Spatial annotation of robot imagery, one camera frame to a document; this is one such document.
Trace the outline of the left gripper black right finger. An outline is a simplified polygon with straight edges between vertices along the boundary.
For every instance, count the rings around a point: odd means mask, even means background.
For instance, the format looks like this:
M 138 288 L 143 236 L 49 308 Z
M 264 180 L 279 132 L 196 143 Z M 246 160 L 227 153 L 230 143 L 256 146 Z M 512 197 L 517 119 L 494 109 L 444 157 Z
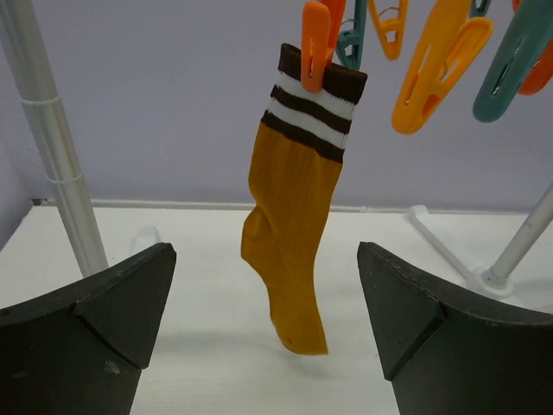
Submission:
M 552 317 L 476 294 L 373 242 L 359 277 L 402 414 L 549 414 Z

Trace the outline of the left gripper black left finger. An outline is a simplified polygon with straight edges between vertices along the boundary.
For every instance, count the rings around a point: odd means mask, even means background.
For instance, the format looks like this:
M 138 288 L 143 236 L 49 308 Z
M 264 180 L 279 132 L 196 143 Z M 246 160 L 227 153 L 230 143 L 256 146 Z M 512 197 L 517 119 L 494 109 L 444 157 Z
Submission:
M 149 366 L 176 264 L 157 243 L 1 310 L 3 414 L 128 414 Z

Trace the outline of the mustard brown striped sock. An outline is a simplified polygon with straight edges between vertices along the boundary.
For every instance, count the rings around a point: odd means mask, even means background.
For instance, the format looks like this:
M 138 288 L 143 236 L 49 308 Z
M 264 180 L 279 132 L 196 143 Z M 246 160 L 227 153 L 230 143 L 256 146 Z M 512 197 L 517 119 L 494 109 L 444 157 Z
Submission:
M 257 129 L 241 258 L 262 279 L 270 319 L 293 353 L 327 354 L 315 295 L 315 259 L 340 179 L 346 142 L 366 73 L 330 64 L 322 89 L 302 85 L 301 51 L 280 47 L 278 77 Z

